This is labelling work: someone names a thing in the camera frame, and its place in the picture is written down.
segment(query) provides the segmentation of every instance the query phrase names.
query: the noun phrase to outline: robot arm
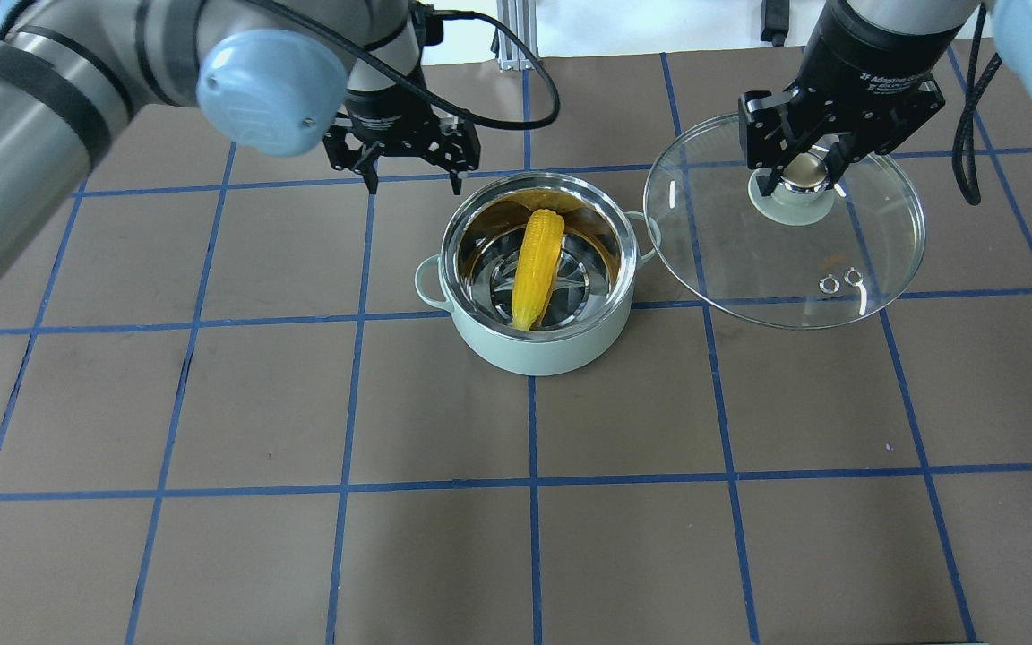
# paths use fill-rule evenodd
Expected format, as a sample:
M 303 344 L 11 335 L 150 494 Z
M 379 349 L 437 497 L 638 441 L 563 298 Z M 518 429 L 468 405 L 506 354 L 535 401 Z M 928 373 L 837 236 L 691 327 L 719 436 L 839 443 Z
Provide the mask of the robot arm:
M 945 103 L 930 70 L 978 4 L 828 0 L 795 80 L 738 102 L 746 163 L 767 168 L 759 192 L 771 195 L 784 172 L 798 183 L 792 161 L 825 136 L 837 138 L 824 159 L 828 187 L 849 164 L 905 141 Z M 993 24 L 999 53 L 1032 97 L 1032 0 L 998 0 Z
M 888 154 L 945 104 L 930 73 L 978 0 L 831 0 L 818 17 L 784 92 L 745 92 L 738 101 L 748 167 L 770 168 L 771 195 L 800 154 L 824 136 L 829 187 L 869 153 Z
M 527 128 L 558 112 L 557 99 L 540 121 L 495 122 L 444 103 L 459 118 L 436 118 L 425 98 L 397 84 L 423 89 L 421 42 L 439 40 L 440 17 L 417 12 L 411 0 L 13 5 L 12 13 L 33 7 L 15 29 L 0 30 L 0 277 L 149 103 L 199 105 L 229 138 L 268 154 L 324 142 L 332 166 L 361 173 L 370 192 L 380 155 L 426 159 L 458 191 L 479 163 L 465 116 Z M 370 66 L 367 52 L 382 62 Z M 337 119 L 342 101 L 348 115 Z M 349 133 L 359 150 L 345 146 Z

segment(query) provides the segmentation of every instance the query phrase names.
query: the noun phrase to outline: pot lid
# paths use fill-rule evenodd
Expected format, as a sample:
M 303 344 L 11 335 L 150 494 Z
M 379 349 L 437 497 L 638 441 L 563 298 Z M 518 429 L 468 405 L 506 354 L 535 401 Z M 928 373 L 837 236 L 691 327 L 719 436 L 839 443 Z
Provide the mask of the pot lid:
M 852 323 L 900 296 L 922 262 L 926 225 L 898 165 L 871 155 L 831 187 L 815 147 L 765 197 L 765 171 L 746 167 L 740 128 L 737 115 L 692 127 L 648 173 L 644 212 L 672 275 L 729 314 L 789 329 Z

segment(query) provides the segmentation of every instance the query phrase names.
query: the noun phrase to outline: blue tape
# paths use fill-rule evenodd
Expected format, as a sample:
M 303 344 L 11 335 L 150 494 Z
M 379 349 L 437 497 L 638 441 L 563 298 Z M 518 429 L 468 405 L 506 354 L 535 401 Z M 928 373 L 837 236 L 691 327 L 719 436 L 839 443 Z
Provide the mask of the blue tape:
M 361 260 L 361 290 L 357 303 L 356 333 L 353 335 L 353 366 L 349 377 L 349 414 L 345 420 L 345 450 L 341 463 L 341 493 L 336 499 L 336 529 L 332 536 L 332 568 L 329 576 L 329 605 L 326 609 L 324 641 L 336 641 L 336 604 L 341 596 L 342 555 L 345 547 L 345 521 L 349 513 L 349 481 L 353 465 L 353 437 L 356 432 L 357 388 L 360 387 L 361 351 L 364 345 L 364 308 L 368 302 L 369 264 L 373 256 L 373 220 L 377 196 L 369 195 L 364 216 L 364 253 Z
M 974 619 L 970 616 L 970 606 L 966 600 L 966 590 L 962 586 L 962 576 L 959 575 L 958 562 L 954 559 L 954 547 L 950 546 L 949 534 L 946 530 L 946 519 L 942 515 L 941 503 L 938 501 L 938 487 L 934 485 L 934 473 L 930 469 L 926 445 L 922 442 L 922 429 L 918 427 L 917 414 L 913 412 L 913 400 L 910 398 L 910 388 L 906 383 L 906 370 L 902 368 L 902 359 L 898 355 L 898 344 L 894 341 L 894 330 L 890 316 L 885 310 L 878 312 L 881 328 L 886 336 L 886 348 L 894 363 L 894 376 L 898 379 L 898 389 L 902 396 L 902 407 L 906 410 L 906 421 L 910 425 L 910 437 L 913 438 L 913 449 L 917 452 L 918 465 L 923 481 L 926 482 L 927 495 L 930 498 L 930 511 L 934 515 L 934 525 L 937 526 L 938 541 L 941 544 L 942 555 L 946 559 L 946 570 L 949 574 L 950 587 L 954 587 L 954 598 L 958 603 L 962 626 L 966 630 L 967 641 L 977 642 L 974 632 Z
M 544 595 L 540 584 L 540 420 L 537 418 L 536 377 L 527 378 L 528 535 L 533 552 L 533 645 L 544 645 Z
M 1032 473 L 1032 462 L 1006 464 L 930 465 L 934 475 L 972 475 L 987 473 Z M 832 469 L 802 471 L 738 471 L 734 479 L 750 481 L 839 480 L 912 477 L 923 473 L 921 465 L 888 466 L 888 469 Z M 670 483 L 725 482 L 728 473 L 652 473 L 642 475 L 571 475 L 571 477 L 537 478 L 538 487 L 569 487 L 590 485 L 670 485 Z M 427 480 L 412 482 L 350 483 L 349 493 L 405 492 L 422 490 L 486 490 L 506 487 L 528 487 L 529 478 L 492 480 Z M 340 493 L 341 485 L 263 485 L 236 487 L 174 487 L 174 489 L 131 490 L 70 490 L 0 492 L 0 502 L 53 502 L 83 499 L 185 499 L 195 497 L 265 497 L 284 494 Z
M 676 102 L 676 88 L 672 85 L 671 80 L 671 66 L 668 63 L 668 54 L 659 54 L 659 62 L 663 65 L 663 76 L 664 85 L 668 87 L 668 103 L 671 107 L 671 121 L 672 126 L 676 130 L 676 136 L 682 133 L 682 126 L 679 121 L 679 105 Z M 684 174 L 684 185 L 688 185 L 687 181 L 687 159 L 682 156 L 680 159 L 683 166 Z M 696 279 L 700 283 L 700 293 L 705 293 L 706 291 L 706 279 L 703 272 L 703 258 L 700 254 L 700 235 L 696 229 L 696 209 L 694 209 L 690 203 L 690 196 L 688 196 L 688 225 L 690 226 L 691 233 L 691 252 L 694 257 L 696 257 Z M 723 463 L 725 469 L 728 469 L 728 493 L 730 497 L 730 505 L 732 506 L 732 521 L 735 527 L 735 551 L 737 551 L 738 556 L 738 571 L 740 571 L 740 579 L 743 587 L 743 604 L 746 608 L 746 627 L 750 634 L 750 641 L 759 643 L 759 621 L 756 617 L 756 611 L 754 611 L 754 591 L 750 586 L 750 563 L 748 562 L 748 554 L 746 554 L 746 538 L 743 530 L 743 512 L 740 506 L 740 499 L 738 498 L 738 481 L 737 475 L 735 474 L 735 460 L 732 456 L 732 448 L 730 448 L 730 433 L 728 427 L 728 409 L 725 409 L 725 404 L 723 402 L 723 390 L 722 390 L 722 380 L 719 377 L 719 356 L 716 354 L 716 334 L 714 334 L 714 327 L 711 322 L 711 310 L 709 308 L 703 308 L 703 326 L 706 331 L 706 340 L 708 340 L 708 359 L 711 363 L 711 384 L 716 395 L 716 415 L 719 418 L 719 438 L 722 444 L 723 451 Z
M 130 607 L 130 620 L 126 623 L 126 645 L 134 644 L 134 636 L 138 633 L 138 618 L 142 609 L 142 598 L 146 593 L 146 579 L 151 568 L 151 559 L 154 556 L 154 544 L 157 540 L 157 526 L 161 517 L 161 501 L 165 491 L 165 485 L 169 477 L 169 464 L 173 460 L 173 446 L 178 438 L 178 424 L 181 421 L 181 409 L 186 398 L 186 385 L 189 383 L 190 364 L 193 364 L 194 350 L 197 348 L 197 333 L 200 330 L 201 308 L 205 304 L 205 291 L 209 283 L 209 268 L 214 265 L 214 251 L 217 249 L 218 233 L 221 231 L 221 214 L 225 209 L 226 188 L 229 185 L 229 175 L 233 171 L 234 156 L 236 155 L 236 143 L 229 144 L 229 152 L 226 155 L 225 170 L 221 173 L 221 187 L 218 191 L 218 204 L 214 211 L 214 223 L 209 226 L 208 243 L 205 246 L 205 260 L 201 265 L 201 278 L 197 285 L 197 294 L 193 299 L 193 319 L 189 323 L 189 343 L 186 347 L 186 356 L 181 362 L 181 373 L 178 376 L 178 389 L 174 393 L 173 409 L 169 414 L 169 429 L 166 433 L 165 449 L 161 454 L 161 467 L 159 470 L 159 482 L 157 482 L 157 492 L 154 499 L 154 509 L 151 511 L 151 522 L 146 531 L 146 547 L 142 550 L 142 560 L 138 571 L 138 584 L 134 588 L 134 601 Z

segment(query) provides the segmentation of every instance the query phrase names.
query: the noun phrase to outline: corn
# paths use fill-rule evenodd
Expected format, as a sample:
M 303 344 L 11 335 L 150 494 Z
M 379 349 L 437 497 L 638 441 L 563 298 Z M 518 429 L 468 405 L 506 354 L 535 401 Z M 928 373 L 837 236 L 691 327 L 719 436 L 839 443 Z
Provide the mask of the corn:
M 513 285 L 513 327 L 528 331 L 544 316 L 556 282 L 565 218 L 553 209 L 537 208 L 528 218 L 524 241 L 516 261 Z

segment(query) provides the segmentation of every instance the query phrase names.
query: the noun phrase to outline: pot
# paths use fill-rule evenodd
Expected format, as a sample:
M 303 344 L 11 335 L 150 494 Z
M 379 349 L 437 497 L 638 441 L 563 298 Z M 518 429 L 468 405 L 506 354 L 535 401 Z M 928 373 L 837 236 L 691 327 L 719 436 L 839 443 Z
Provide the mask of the pot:
M 565 218 L 565 240 L 552 297 L 531 330 L 512 327 L 512 290 L 528 217 L 538 207 Z M 631 220 L 599 188 L 553 172 L 523 172 L 467 197 L 448 223 L 441 253 L 422 261 L 417 294 L 450 312 L 467 346 L 503 370 L 529 377 L 560 375 L 590 363 L 618 337 L 632 308 L 635 272 L 655 257 L 639 254 Z M 438 270 L 442 297 L 425 293 L 422 278 Z

